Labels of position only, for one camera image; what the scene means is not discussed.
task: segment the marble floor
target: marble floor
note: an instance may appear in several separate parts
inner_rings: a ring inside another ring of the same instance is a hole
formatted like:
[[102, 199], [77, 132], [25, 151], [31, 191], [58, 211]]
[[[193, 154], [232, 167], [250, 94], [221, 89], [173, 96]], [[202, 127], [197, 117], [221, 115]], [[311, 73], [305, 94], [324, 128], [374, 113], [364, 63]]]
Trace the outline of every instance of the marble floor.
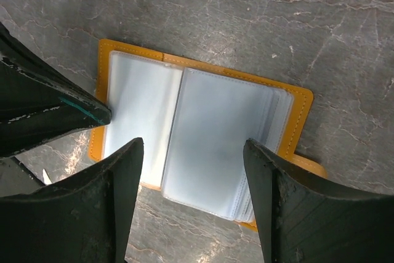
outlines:
[[[335, 182], [394, 194], [394, 0], [0, 0], [0, 20], [94, 93], [100, 38], [311, 89], [297, 152]], [[18, 157], [56, 181], [89, 165], [89, 131]], [[130, 263], [262, 262], [256, 233], [141, 188]]]

